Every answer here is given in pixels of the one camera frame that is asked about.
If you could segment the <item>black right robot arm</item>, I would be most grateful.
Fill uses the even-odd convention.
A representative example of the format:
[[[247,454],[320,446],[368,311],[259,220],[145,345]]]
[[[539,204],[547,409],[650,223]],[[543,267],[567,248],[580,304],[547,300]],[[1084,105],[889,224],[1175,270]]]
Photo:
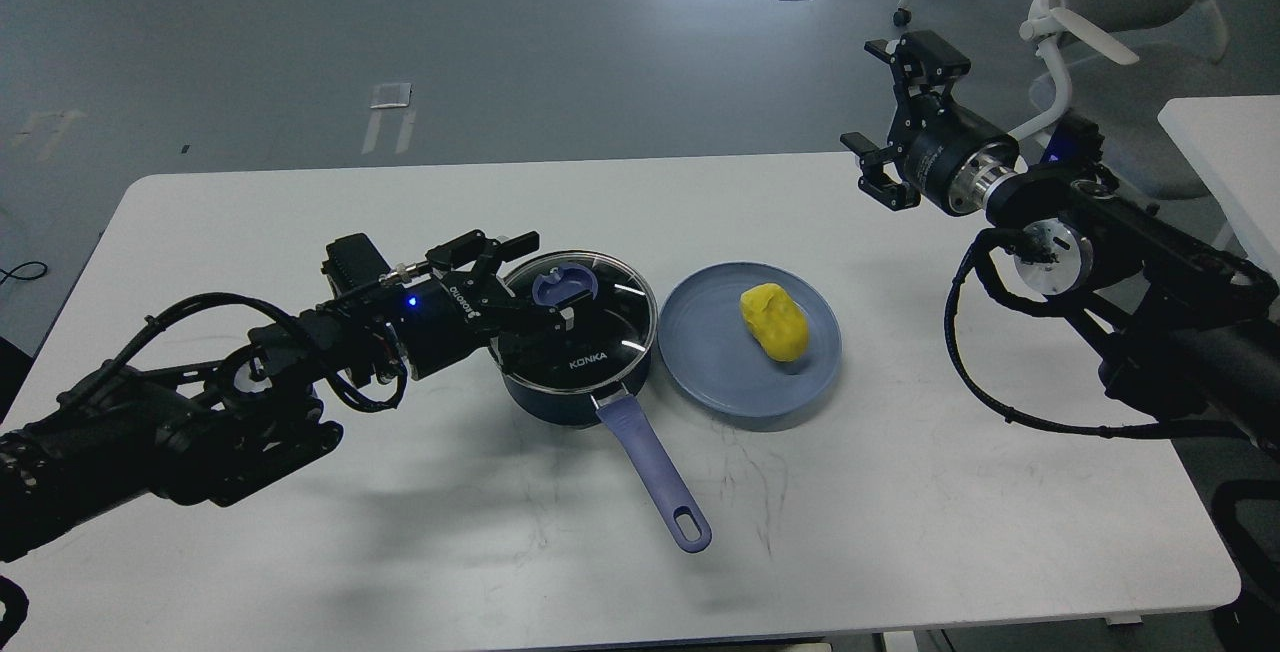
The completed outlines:
[[[972,61],[934,32],[870,40],[893,100],[879,141],[841,145],[858,188],[900,213],[928,202],[986,224],[943,304],[943,341],[961,383],[1006,423],[1098,439],[1231,439],[1277,460],[1277,279],[1167,224],[1123,192],[1108,140],[1069,111],[1041,156],[954,95]],[[957,343],[963,288],[977,279],[1012,313],[1065,322],[1100,360],[1103,393],[1146,416],[1120,427],[1053,421],[1005,403],[966,369]]]

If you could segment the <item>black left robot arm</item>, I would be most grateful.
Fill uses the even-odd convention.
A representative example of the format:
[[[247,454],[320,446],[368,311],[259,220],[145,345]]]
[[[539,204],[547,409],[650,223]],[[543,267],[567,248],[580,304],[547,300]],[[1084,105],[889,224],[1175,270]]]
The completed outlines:
[[[214,292],[146,320],[58,409],[3,437],[3,560],[12,562],[142,494],[229,506],[330,453],[342,425],[323,420],[325,383],[347,407],[397,407],[407,384],[494,346],[508,371],[571,330],[596,297],[520,298],[504,263],[538,250],[529,232],[471,231],[390,265],[364,233],[326,247],[330,300],[298,314]],[[133,357],[177,323],[243,306],[269,324],[221,360],[140,370]]]

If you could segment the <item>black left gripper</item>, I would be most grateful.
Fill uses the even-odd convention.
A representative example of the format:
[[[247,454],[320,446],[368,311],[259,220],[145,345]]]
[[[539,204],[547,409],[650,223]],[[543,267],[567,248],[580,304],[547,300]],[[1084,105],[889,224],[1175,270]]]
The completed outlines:
[[[577,325],[577,311],[590,307],[591,295],[572,295],[539,305],[530,298],[506,298],[497,275],[504,263],[534,254],[540,236],[530,231],[513,238],[488,238],[471,231],[426,252],[428,277],[390,297],[388,323],[415,380],[445,369],[493,337],[497,363],[520,363]],[[495,319],[495,334],[485,325]]]

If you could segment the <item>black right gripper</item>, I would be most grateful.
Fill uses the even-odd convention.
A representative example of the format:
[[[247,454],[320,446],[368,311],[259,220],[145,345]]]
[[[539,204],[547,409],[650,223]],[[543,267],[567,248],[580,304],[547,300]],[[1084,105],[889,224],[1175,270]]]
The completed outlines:
[[[920,193],[951,216],[982,210],[991,186],[1012,172],[1019,147],[1009,133],[954,102],[954,86],[972,72],[970,58],[928,29],[869,40],[865,50],[890,65],[891,126],[902,129],[886,147],[859,132],[840,136],[858,156],[858,188],[892,211],[918,206]],[[905,182],[886,172],[897,160]]]

